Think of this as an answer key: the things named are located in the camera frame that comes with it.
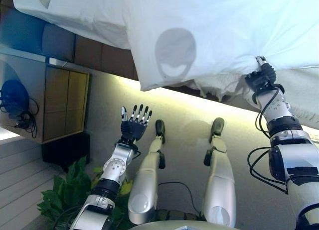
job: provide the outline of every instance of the black speaker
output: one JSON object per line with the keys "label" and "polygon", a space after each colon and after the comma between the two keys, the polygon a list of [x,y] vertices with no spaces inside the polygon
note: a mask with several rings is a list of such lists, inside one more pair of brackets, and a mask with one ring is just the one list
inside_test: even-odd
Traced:
{"label": "black speaker", "polygon": [[42,145],[44,162],[60,165],[67,172],[68,167],[76,160],[86,156],[90,162],[90,135],[74,134]]}

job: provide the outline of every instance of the white sheet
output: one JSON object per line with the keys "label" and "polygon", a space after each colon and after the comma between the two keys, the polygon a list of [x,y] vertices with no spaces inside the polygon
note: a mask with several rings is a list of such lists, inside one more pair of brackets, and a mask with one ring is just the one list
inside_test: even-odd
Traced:
{"label": "white sheet", "polygon": [[13,1],[22,12],[131,49],[143,91],[193,80],[203,93],[238,94],[241,75],[263,55],[294,93],[288,100],[300,121],[319,129],[318,70],[290,71],[319,66],[319,0],[51,0],[48,9]]}

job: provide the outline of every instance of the robot finger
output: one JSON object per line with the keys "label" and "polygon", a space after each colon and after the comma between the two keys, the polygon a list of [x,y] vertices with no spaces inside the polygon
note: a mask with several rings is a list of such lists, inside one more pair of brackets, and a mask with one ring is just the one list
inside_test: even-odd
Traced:
{"label": "robot finger", "polygon": [[152,116],[152,111],[150,111],[148,118],[145,120],[143,126],[147,126],[149,124],[150,118]]}
{"label": "robot finger", "polygon": [[140,105],[139,112],[138,112],[138,114],[136,115],[136,118],[135,118],[135,121],[134,121],[134,122],[139,122],[139,118],[140,118],[142,109],[143,109],[143,104]]}
{"label": "robot finger", "polygon": [[121,108],[121,117],[122,117],[122,121],[127,121],[128,120],[128,114],[126,112],[126,108],[125,107]]}
{"label": "robot finger", "polygon": [[138,108],[138,106],[135,105],[134,108],[133,108],[133,111],[132,111],[132,114],[131,114],[131,117],[130,117],[129,121],[133,121],[133,118],[134,118],[134,115],[135,115],[135,111],[136,111],[137,108]]}
{"label": "robot finger", "polygon": [[144,122],[144,119],[145,119],[145,116],[146,116],[146,114],[147,114],[147,112],[149,111],[149,107],[145,107],[145,111],[144,111],[144,114],[143,114],[143,116],[142,116],[142,118],[141,118],[141,120],[140,120],[140,124],[143,124],[143,122]]}

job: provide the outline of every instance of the gray floor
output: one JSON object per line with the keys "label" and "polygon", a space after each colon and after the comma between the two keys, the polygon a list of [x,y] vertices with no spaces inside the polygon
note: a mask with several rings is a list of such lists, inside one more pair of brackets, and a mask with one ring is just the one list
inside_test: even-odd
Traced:
{"label": "gray floor", "polygon": [[[166,169],[159,171],[159,182],[181,181],[186,183],[200,209],[208,175],[203,165],[212,121],[225,119],[222,138],[236,181],[237,224],[242,230],[294,229],[295,220],[289,198],[278,190],[252,178],[246,158],[257,147],[269,146],[267,138],[254,128],[256,113],[229,107],[224,104],[176,93],[165,89],[140,92],[137,82],[91,71],[91,91],[86,131],[91,135],[90,168],[103,166],[111,156],[114,143],[121,136],[120,109],[132,110],[134,104],[143,103],[153,110],[150,125],[138,141],[142,156],[128,167],[130,177],[146,155],[155,136],[155,121],[162,119],[166,126]],[[258,169],[267,174],[268,160]],[[195,213],[187,190],[179,185],[159,187],[159,207]]]}

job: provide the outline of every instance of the green plant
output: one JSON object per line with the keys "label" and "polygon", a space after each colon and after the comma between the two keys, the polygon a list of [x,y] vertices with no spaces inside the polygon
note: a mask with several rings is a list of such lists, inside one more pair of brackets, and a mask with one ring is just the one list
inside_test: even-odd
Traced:
{"label": "green plant", "polygon": [[91,190],[91,179],[85,173],[86,157],[75,161],[70,167],[65,180],[54,176],[53,190],[42,192],[43,202],[38,204],[41,215],[48,218],[51,225],[59,218],[55,229],[64,230],[76,217]]}
{"label": "green plant", "polygon": [[[65,180],[54,176],[53,190],[42,192],[43,202],[38,204],[38,209],[41,215],[48,218],[52,226],[55,225],[56,230],[71,227],[91,189],[94,188],[103,173],[103,168],[94,168],[96,176],[91,181],[84,170],[85,162],[85,157],[74,162],[69,167]],[[132,184],[132,181],[123,181],[115,200],[115,208],[111,217],[117,230],[127,230],[134,226],[128,218],[128,199]]]}

